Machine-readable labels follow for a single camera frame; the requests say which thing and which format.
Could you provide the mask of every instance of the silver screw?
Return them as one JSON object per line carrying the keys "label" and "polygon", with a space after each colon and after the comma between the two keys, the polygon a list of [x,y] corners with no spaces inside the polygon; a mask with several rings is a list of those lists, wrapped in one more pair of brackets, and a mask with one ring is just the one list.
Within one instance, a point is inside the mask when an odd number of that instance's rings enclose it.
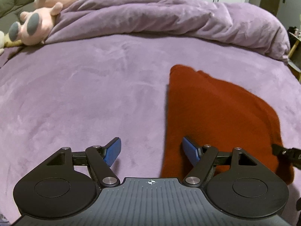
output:
{"label": "silver screw", "polygon": [[197,184],[197,183],[199,183],[201,180],[200,180],[198,177],[196,177],[196,176],[190,176],[190,177],[186,178],[185,181],[186,181],[187,183],[189,183],[189,184]]}
{"label": "silver screw", "polygon": [[108,176],[108,177],[105,177],[103,180],[102,180],[105,184],[114,184],[117,182],[117,179],[112,177],[112,176]]}

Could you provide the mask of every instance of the crosshair symbol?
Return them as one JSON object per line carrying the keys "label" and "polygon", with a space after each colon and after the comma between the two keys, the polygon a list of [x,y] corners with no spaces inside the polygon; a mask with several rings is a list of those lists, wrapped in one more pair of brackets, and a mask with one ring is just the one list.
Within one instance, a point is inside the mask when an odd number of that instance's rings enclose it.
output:
{"label": "crosshair symbol", "polygon": [[149,180],[149,181],[147,181],[147,183],[149,183],[149,184],[154,184],[154,183],[156,183],[156,181],[154,181],[154,180]]}

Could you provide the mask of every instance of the orange-red fabric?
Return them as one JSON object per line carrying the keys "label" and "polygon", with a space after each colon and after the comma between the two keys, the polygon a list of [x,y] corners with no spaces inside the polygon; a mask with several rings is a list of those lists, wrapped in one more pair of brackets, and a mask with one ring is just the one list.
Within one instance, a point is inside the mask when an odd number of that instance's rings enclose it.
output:
{"label": "orange-red fabric", "polygon": [[[271,144],[282,146],[276,112],[245,89],[208,74],[175,65],[170,71],[167,134],[161,177],[183,179],[192,169],[181,142],[189,136],[200,146],[219,151],[242,147],[275,172],[286,184],[293,181],[290,163],[272,155]],[[229,169],[217,166],[216,174]]]}

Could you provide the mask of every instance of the wooden leg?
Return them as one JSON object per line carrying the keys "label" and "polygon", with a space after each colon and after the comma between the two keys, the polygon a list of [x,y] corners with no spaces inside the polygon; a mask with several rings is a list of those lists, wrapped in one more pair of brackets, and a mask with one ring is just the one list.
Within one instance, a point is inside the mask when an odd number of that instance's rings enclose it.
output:
{"label": "wooden leg", "polygon": [[290,50],[290,52],[288,53],[288,58],[290,59],[290,57],[293,55],[294,51],[296,50],[298,44],[299,44],[299,40],[297,40],[294,44],[294,46],[292,47],[292,49]]}

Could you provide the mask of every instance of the rolled purple comforter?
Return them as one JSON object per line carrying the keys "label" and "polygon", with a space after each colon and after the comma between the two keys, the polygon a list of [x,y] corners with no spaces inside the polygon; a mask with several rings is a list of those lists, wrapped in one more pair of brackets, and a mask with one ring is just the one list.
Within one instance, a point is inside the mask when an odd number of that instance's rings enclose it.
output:
{"label": "rolled purple comforter", "polygon": [[110,34],[163,32],[244,46],[287,62],[287,32],[249,3],[203,0],[79,0],[62,11],[46,44]]}

